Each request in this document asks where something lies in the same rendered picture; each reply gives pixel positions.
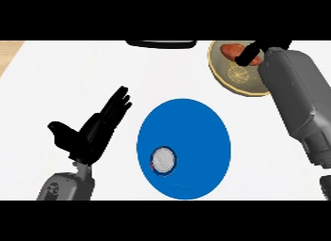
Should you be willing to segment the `tan round plate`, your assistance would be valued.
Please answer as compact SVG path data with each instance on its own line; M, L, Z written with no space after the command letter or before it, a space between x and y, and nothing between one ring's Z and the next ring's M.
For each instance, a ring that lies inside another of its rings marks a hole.
M207 62L214 78L234 93L248 97L266 96L270 94L270 91L262 81L259 66L242 67L235 60L228 60L222 54L220 47L229 43L239 43L247 47L251 44L251 40L211 41L207 51Z

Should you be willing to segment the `orange sweet potato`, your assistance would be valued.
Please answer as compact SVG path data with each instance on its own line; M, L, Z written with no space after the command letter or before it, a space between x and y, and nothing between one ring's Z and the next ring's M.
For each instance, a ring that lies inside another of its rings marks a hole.
M235 57L242 54L244 50L245 50L245 46L239 43L223 44L220 47L222 54L225 58L231 61L234 61ZM254 60L250 62L250 66L259 66L262 62L263 62L262 57L257 56Z

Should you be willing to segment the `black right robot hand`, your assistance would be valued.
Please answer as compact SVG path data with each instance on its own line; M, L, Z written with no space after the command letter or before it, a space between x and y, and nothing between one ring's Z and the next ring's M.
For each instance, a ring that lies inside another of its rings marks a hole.
M291 43L290 40L257 40L245 47L242 54L235 57L237 64L242 67L259 66L262 63L259 54L266 53L272 47L288 50Z

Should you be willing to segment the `small white bowl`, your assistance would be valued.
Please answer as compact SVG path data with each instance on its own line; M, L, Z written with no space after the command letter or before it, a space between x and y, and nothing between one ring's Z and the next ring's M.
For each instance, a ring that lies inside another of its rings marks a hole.
M154 150L151 166L160 175L169 175L176 168L178 157L169 147L160 147Z

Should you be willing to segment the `black flat object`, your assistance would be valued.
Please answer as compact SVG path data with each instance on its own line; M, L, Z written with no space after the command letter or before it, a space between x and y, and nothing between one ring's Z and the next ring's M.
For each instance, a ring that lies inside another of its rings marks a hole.
M132 46L158 49L189 49L197 45L195 40L129 40Z

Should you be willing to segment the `blue oval placemat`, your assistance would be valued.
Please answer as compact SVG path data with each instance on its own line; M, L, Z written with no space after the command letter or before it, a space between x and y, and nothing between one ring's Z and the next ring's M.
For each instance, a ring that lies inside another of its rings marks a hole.
M178 157L169 175L154 172L154 150L169 147ZM231 160L231 141L225 123L201 102L175 99L163 103L144 120L136 152L144 175L154 188L169 197L192 200L220 184Z

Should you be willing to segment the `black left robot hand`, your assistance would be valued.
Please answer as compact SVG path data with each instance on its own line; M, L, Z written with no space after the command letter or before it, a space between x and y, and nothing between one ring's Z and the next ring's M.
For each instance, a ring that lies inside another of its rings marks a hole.
M55 145L70 152L71 160L90 166L101 159L130 106L129 89L120 87L102 111L92 115L80 131L59 121L49 123L48 128L55 136Z

